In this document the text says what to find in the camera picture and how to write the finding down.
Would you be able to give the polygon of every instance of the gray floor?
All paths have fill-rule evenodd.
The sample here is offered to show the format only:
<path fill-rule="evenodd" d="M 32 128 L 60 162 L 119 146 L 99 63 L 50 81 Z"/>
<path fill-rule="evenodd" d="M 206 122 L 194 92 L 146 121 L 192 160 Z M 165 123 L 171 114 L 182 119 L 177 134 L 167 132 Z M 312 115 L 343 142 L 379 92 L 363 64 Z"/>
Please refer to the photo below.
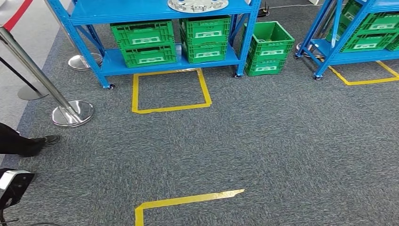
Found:
<path fill-rule="evenodd" d="M 274 9 L 260 21 L 279 21 L 299 42 L 315 13 Z M 98 31 L 114 45 L 107 26 Z M 131 226 L 143 202 L 236 189 L 245 192 L 146 210 L 145 225 L 399 224 L 397 82 L 349 87 L 330 71 L 314 81 L 312 63 L 290 57 L 279 75 L 233 79 L 229 66 L 205 68 L 211 107 L 139 115 L 131 112 L 131 75 L 110 77 L 117 88 L 102 89 L 91 72 L 66 66 L 71 51 L 59 37 L 44 68 L 68 99 L 91 102 L 96 116 L 60 129 L 49 118 L 54 101 L 29 102 L 20 130 L 62 140 L 37 157 L 3 162 L 40 173 L 5 213 L 20 225 Z M 397 61 L 387 64 L 399 71 Z M 365 65 L 340 70 L 354 80 L 383 73 Z M 140 107 L 196 104 L 198 87 L 189 73 L 143 77 Z"/>

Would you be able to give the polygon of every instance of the yellow floor tape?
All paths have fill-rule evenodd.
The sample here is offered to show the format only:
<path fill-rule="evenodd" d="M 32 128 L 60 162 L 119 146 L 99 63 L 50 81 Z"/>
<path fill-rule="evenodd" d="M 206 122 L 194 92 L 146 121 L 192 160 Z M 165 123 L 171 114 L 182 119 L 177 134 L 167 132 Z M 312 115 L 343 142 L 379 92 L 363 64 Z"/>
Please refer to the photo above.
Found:
<path fill-rule="evenodd" d="M 139 77 L 146 75 L 157 75 L 157 74 L 168 74 L 168 73 L 177 73 L 177 72 L 197 72 L 199 84 L 201 85 L 202 93 L 204 95 L 205 103 L 204 104 L 196 104 L 196 105 L 184 105 L 184 106 L 175 106 L 175 107 L 163 107 L 163 108 L 153 108 L 153 109 L 138 109 L 138 89 L 139 89 Z M 194 109 L 201 107 L 209 107 L 212 104 L 211 97 L 209 95 L 209 91 L 207 88 L 207 84 L 205 83 L 204 74 L 202 73 L 201 68 L 196 69 L 184 69 L 184 70 L 174 70 L 174 71 L 165 71 L 165 72 L 151 72 L 151 73 L 140 73 L 133 75 L 133 97 L 132 97 L 132 111 L 138 114 L 147 114 L 152 112 L 170 112 L 170 111 L 179 111 L 186 109 Z"/>
<path fill-rule="evenodd" d="M 374 84 L 374 83 L 381 83 L 381 82 L 389 82 L 389 81 L 399 81 L 399 73 L 388 67 L 386 64 L 384 64 L 381 61 L 376 61 L 381 67 L 383 67 L 385 70 L 387 70 L 389 73 L 393 74 L 393 78 L 384 78 L 384 79 L 374 79 L 374 80 L 364 80 L 364 81 L 348 81 L 346 80 L 337 70 L 335 70 L 333 67 L 328 66 L 328 68 L 338 76 L 346 85 L 348 86 L 354 86 L 354 85 L 365 85 L 365 84 Z"/>
<path fill-rule="evenodd" d="M 144 226 L 144 209 L 165 207 L 165 206 L 175 206 L 180 204 L 187 204 L 192 202 L 203 202 L 216 199 L 232 198 L 237 194 L 244 192 L 245 189 L 220 192 L 220 193 L 210 193 L 210 194 L 200 194 L 194 196 L 187 196 L 175 199 L 165 199 L 152 202 L 144 202 L 135 209 L 136 216 L 136 226 Z"/>

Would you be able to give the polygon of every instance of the black trousers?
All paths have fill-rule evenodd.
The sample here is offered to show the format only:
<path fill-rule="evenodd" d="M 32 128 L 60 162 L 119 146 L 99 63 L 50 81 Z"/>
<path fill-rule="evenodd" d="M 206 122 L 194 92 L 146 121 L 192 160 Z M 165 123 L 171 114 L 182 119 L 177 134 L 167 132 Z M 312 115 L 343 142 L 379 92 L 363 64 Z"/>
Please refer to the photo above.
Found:
<path fill-rule="evenodd" d="M 29 155 L 38 153 L 44 144 L 44 138 L 24 138 L 15 130 L 0 122 L 0 154 Z"/>

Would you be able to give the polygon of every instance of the red barrier rope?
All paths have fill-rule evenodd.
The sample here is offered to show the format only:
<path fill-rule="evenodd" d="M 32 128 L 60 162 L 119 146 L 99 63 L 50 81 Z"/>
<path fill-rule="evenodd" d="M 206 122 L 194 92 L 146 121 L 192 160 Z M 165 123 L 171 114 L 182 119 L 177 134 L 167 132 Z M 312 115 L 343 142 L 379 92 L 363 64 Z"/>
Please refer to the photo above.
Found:
<path fill-rule="evenodd" d="M 4 24 L 4 28 L 7 29 L 8 31 L 11 31 L 11 29 L 14 28 L 15 24 L 25 13 L 27 8 L 31 5 L 32 1 L 33 0 L 25 0 L 21 4 L 21 7 L 19 7 L 19 9 L 16 11 L 16 13 Z"/>

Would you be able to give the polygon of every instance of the black device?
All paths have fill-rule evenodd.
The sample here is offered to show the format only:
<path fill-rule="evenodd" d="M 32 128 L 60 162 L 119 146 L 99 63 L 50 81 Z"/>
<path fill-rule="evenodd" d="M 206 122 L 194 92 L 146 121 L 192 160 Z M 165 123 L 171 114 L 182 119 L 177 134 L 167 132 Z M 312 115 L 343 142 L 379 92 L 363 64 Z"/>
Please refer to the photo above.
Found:
<path fill-rule="evenodd" d="M 266 0 L 264 1 L 264 7 L 260 8 L 258 11 L 258 18 L 265 17 L 270 14 L 270 7 L 267 5 Z"/>
<path fill-rule="evenodd" d="M 21 201 L 35 173 L 25 170 L 7 170 L 0 178 L 0 210 L 16 205 Z"/>

